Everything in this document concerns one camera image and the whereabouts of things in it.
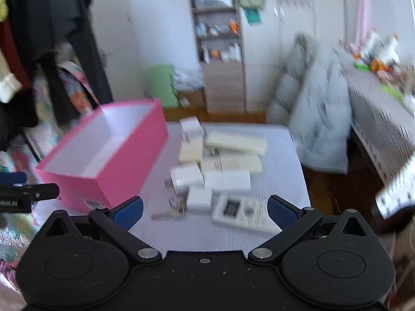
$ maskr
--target circular cover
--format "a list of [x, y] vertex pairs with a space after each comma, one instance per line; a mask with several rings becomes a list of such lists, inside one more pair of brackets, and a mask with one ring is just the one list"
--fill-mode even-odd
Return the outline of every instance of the circular cover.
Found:
[[16, 279], [28, 303], [67, 309], [107, 298], [122, 285], [128, 271], [125, 255], [108, 243], [52, 236], [25, 254]]
[[395, 270], [389, 257], [368, 237], [336, 235], [300, 243], [282, 260], [287, 283], [321, 306], [364, 307], [384, 298]]

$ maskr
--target pink curtain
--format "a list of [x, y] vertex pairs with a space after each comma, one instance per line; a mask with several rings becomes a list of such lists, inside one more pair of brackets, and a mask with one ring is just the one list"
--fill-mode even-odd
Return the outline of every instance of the pink curtain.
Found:
[[362, 45], [372, 28], [372, 1], [359, 0], [357, 12], [356, 44]]

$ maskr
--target bunch of keys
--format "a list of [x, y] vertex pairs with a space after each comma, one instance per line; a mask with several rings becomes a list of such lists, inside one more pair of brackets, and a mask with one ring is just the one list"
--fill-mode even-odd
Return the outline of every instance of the bunch of keys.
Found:
[[169, 199], [169, 205], [171, 209], [163, 213], [153, 214], [152, 220], [159, 220], [162, 218], [183, 218], [187, 213], [186, 199]]

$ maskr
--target gray puffer jacket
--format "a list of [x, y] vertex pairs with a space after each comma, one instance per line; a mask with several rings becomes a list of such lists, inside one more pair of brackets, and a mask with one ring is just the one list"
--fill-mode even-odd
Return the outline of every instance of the gray puffer jacket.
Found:
[[297, 35], [267, 111], [268, 123], [289, 128], [301, 164], [316, 171], [347, 173], [351, 107], [341, 64], [351, 59]]

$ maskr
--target red garment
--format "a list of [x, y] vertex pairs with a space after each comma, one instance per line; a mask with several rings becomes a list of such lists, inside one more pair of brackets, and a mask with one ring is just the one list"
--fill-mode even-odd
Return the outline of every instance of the red garment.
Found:
[[22, 90], [32, 87], [32, 81], [23, 68], [20, 56], [17, 53], [15, 40], [10, 28], [9, 20], [0, 22], [0, 49], [9, 64], [10, 71], [16, 76], [22, 84]]

